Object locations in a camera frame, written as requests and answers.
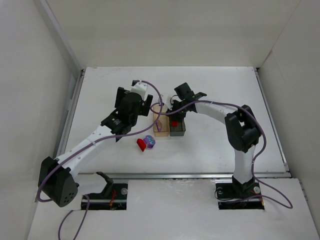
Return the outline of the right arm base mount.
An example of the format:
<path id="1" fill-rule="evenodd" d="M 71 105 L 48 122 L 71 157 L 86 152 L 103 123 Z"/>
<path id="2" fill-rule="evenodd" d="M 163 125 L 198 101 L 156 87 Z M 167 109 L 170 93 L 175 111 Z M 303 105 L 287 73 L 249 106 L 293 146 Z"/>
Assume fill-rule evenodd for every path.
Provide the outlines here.
<path id="1" fill-rule="evenodd" d="M 259 183 L 255 182 L 244 192 L 236 189 L 232 182 L 217 182 L 215 184 L 215 198 L 218 200 L 219 210 L 264 210 L 265 206 Z"/>

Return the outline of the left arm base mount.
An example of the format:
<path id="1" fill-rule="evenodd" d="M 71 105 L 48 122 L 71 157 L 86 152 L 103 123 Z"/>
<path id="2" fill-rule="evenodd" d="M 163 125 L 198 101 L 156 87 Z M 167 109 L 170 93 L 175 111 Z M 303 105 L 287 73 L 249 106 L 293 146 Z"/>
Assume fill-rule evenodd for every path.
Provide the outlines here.
<path id="1" fill-rule="evenodd" d="M 124 211 L 127 209 L 128 182 L 113 180 L 104 172 L 77 176 L 82 210 Z"/>

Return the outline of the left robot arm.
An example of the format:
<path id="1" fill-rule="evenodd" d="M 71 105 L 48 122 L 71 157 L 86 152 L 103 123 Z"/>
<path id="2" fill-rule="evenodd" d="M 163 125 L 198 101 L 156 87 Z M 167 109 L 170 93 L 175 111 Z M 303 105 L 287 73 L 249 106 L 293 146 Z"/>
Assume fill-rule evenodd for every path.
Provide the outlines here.
<path id="1" fill-rule="evenodd" d="M 87 138 L 56 158 L 45 158 L 40 167 L 36 198 L 43 202 L 41 193 L 59 207 L 68 205 L 77 195 L 82 183 L 78 174 L 99 151 L 129 136 L 139 116 L 147 116 L 153 96 L 146 94 L 148 84 L 134 81 L 131 90 L 117 89 L 114 111 Z"/>

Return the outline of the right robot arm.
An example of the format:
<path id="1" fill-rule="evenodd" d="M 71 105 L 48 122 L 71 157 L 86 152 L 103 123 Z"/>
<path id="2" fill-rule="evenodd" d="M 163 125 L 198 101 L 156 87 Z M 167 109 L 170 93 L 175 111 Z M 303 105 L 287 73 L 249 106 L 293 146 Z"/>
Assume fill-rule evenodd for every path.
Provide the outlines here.
<path id="1" fill-rule="evenodd" d="M 249 197 L 257 182 L 254 175 L 254 163 L 259 156 L 256 146 L 260 138 L 266 137 L 252 109 L 248 105 L 205 100 L 205 93 L 194 93 L 187 83 L 174 90 L 178 99 L 169 97 L 165 101 L 166 115 L 172 121 L 182 123 L 188 112 L 194 112 L 225 125 L 228 142 L 234 149 L 235 165 L 232 182 L 223 184 L 221 189 L 226 199 Z"/>

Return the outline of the purple lego brick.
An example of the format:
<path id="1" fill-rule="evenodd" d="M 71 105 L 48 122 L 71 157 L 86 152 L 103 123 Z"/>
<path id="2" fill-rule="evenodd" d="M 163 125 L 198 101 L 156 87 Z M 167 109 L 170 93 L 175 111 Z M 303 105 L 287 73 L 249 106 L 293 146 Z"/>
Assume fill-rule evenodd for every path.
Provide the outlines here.
<path id="1" fill-rule="evenodd" d="M 162 131 L 162 123 L 161 123 L 160 120 L 156 121 L 155 126 L 156 126 L 156 129 L 157 129 L 158 132 Z"/>

